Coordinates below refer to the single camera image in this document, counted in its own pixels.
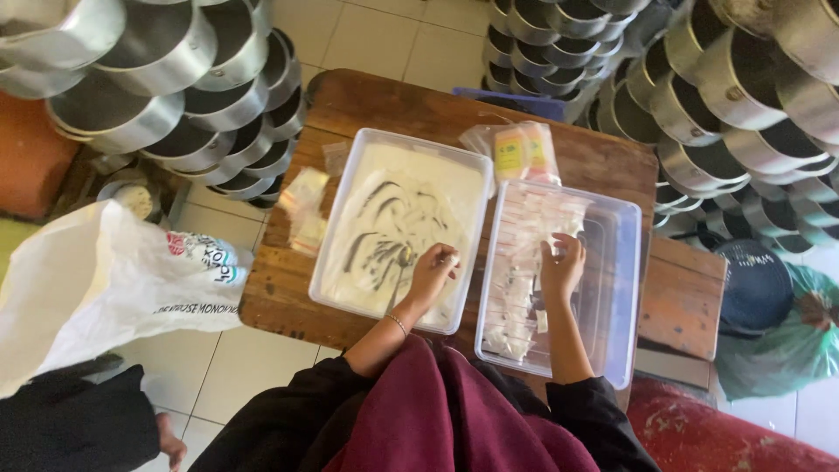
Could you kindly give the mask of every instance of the person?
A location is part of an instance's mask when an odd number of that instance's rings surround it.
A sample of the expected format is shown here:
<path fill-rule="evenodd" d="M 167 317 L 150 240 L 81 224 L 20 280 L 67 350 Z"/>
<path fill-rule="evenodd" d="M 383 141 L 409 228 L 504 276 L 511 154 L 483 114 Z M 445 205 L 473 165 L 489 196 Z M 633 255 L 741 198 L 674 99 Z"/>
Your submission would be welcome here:
<path fill-rule="evenodd" d="M 407 296 L 344 355 L 256 395 L 190 467 L 212 471 L 657 471 L 613 388 L 595 377 L 571 312 L 586 250 L 542 243 L 553 382 L 548 405 L 519 379 L 409 334 L 459 259 L 436 244 Z"/>
<path fill-rule="evenodd" d="M 142 378 L 142 365 L 100 384 L 51 376 L 0 400 L 0 470 L 129 472 L 163 452 L 178 472 L 186 445 L 169 413 L 154 414 Z"/>

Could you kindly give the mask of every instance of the metal spoon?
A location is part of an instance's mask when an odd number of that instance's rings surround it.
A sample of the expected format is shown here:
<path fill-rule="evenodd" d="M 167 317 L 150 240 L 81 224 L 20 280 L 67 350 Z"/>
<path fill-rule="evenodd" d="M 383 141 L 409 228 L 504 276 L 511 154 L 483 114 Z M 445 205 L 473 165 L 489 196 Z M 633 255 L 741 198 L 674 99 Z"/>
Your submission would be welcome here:
<path fill-rule="evenodd" d="M 411 264 L 411 248 L 403 246 L 402 249 L 399 251 L 399 255 L 396 256 L 396 263 L 399 265 L 399 278 L 396 279 L 396 286 L 393 288 L 393 295 L 390 296 L 390 302 L 388 302 L 388 308 L 384 311 L 384 314 L 388 314 L 393 310 L 393 305 L 396 303 L 396 292 L 399 291 L 399 282 L 402 281 L 402 272 L 405 270 L 405 267 L 408 267 Z"/>

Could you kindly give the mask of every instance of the wooden table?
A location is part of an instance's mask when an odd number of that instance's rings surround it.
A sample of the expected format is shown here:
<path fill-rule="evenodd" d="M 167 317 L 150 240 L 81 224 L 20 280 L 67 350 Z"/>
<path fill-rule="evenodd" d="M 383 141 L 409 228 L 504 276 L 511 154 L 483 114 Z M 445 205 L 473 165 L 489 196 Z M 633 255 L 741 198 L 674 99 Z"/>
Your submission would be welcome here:
<path fill-rule="evenodd" d="M 515 122 L 535 120 L 551 127 L 563 185 L 637 203 L 644 213 L 643 234 L 649 236 L 658 161 L 646 146 L 358 71 L 327 71 L 316 77 L 314 84 L 313 104 L 283 188 L 303 167 L 324 169 L 322 145 L 350 144 L 361 128 L 376 128 L 461 147 L 457 137 L 473 125 L 504 124 L 500 117 Z M 338 178 L 331 178 L 326 186 L 321 205 L 325 218 L 329 216 L 338 181 Z M 493 199 L 487 206 L 470 296 L 460 329 L 443 339 L 467 357 L 474 356 L 478 297 L 494 212 Z M 288 238 L 289 221 L 284 211 L 275 207 L 245 285 L 239 314 L 242 322 L 330 348 L 352 346 L 376 320 L 313 302 L 308 289 L 315 260 L 292 251 Z M 642 261 L 646 259 L 644 251 Z M 525 378 L 538 394 L 544 392 L 545 378 L 512 370 L 507 372 Z"/>
<path fill-rule="evenodd" d="M 652 238 L 638 336 L 714 360 L 727 266 L 720 255 L 673 239 Z"/>

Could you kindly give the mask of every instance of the blue plastic crate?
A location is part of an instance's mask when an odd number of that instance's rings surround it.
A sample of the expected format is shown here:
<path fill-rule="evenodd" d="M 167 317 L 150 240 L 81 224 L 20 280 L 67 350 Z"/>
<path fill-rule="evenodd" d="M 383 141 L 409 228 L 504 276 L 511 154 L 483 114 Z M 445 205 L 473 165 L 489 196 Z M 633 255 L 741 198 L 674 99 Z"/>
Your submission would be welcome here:
<path fill-rule="evenodd" d="M 506 98 L 516 102 L 521 108 L 527 110 L 527 113 L 530 113 L 531 115 L 560 122 L 565 117 L 565 102 L 562 102 L 561 100 L 554 100 L 553 98 L 523 97 L 521 95 L 508 95 L 506 93 L 490 92 L 487 90 L 465 87 L 455 87 L 451 90 L 451 94 L 457 95 L 458 97 L 471 98 L 473 100 L 490 97 Z"/>

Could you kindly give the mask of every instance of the green plastic bag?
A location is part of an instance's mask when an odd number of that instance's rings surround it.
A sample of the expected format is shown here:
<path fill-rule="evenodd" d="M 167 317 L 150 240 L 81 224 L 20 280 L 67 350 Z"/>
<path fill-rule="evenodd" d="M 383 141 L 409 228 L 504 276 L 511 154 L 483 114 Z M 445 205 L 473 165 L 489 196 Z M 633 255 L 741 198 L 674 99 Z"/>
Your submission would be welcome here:
<path fill-rule="evenodd" d="M 839 287 L 809 267 L 787 264 L 795 304 L 758 339 L 720 336 L 714 365 L 729 401 L 780 396 L 839 373 Z"/>

